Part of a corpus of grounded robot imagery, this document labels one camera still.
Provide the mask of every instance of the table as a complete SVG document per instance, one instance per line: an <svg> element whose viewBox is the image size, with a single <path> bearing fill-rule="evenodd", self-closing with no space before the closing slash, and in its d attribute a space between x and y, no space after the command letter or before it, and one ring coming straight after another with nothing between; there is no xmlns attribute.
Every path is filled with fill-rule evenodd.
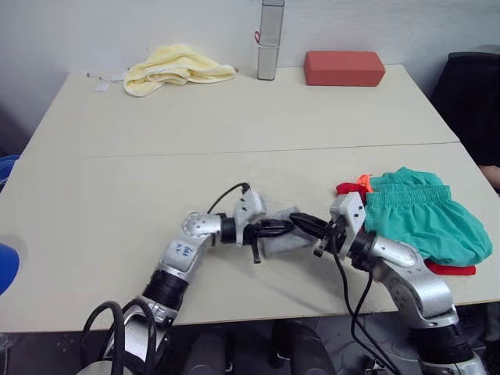
<svg viewBox="0 0 500 375"><path fill-rule="evenodd" d="M120 84L95 92L95 80L69 75L24 154L176 155L457 142L405 68L386 69L377 87L307 86L302 68L281 68L275 81L242 70L233 80L165 86L145 98L125 95Z"/></svg>

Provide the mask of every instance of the white wall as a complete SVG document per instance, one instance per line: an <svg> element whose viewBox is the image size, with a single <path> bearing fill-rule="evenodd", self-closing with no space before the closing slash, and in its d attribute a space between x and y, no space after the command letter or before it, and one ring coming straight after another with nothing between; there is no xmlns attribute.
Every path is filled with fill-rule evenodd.
<svg viewBox="0 0 500 375"><path fill-rule="evenodd" d="M260 0L0 0L0 110L31 134L67 72L122 70L161 44L254 66L259 15ZM287 0L279 64L373 50L430 93L449 52L498 44L499 0Z"/></svg>

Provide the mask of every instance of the green cloth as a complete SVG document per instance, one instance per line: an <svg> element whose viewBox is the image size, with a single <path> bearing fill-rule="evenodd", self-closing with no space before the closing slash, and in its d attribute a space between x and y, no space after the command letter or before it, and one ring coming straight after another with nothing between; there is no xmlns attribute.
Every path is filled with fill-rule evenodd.
<svg viewBox="0 0 500 375"><path fill-rule="evenodd" d="M424 259L446 266L471 266L491 254L481 222L452 200L450 187L433 173L401 168L370 178L366 231L419 250Z"/></svg>

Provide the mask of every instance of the red foam block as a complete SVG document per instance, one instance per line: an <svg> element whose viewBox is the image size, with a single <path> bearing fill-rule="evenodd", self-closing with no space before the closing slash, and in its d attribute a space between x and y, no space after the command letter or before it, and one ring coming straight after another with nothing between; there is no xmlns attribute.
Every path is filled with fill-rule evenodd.
<svg viewBox="0 0 500 375"><path fill-rule="evenodd" d="M377 86L385 68L375 52L309 51L305 81L316 86Z"/></svg>

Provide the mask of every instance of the silver robot arm segment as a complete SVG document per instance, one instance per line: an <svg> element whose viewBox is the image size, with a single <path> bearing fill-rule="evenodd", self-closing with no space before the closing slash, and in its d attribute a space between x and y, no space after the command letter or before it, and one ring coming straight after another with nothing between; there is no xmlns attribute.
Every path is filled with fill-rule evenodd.
<svg viewBox="0 0 500 375"><path fill-rule="evenodd" d="M330 207L329 223L306 214L291 214L295 225L322 239L314 253L325 249L349 257L352 265L373 272L389 291L401 317L411 330L412 342L425 374L485 375L480 358L473 353L458 325L448 285L425 266L410 245L362 231L366 218L358 193L339 195ZM336 236L337 248L329 248L328 231Z"/></svg>

